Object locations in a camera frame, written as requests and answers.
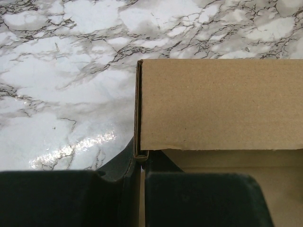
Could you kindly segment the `brown cardboard box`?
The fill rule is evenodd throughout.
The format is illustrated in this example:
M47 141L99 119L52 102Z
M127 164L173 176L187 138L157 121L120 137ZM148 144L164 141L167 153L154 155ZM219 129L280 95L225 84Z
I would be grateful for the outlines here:
M303 224L303 61L137 62L134 157L162 150L150 227Z

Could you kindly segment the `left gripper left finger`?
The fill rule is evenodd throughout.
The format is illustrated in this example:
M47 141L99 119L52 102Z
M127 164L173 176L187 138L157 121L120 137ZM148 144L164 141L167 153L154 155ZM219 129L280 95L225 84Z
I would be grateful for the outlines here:
M97 172L102 182L102 226L139 226L141 166L134 158L134 140Z

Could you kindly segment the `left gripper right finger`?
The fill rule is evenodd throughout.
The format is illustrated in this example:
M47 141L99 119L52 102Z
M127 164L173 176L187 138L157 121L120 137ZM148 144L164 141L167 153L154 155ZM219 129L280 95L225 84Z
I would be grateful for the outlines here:
M153 173L183 173L184 171L179 168L162 150L150 151L149 157L145 162L145 180L144 180L144 214L145 226L149 227L150 224L150 200L154 198L152 193L149 192L151 181L149 176Z

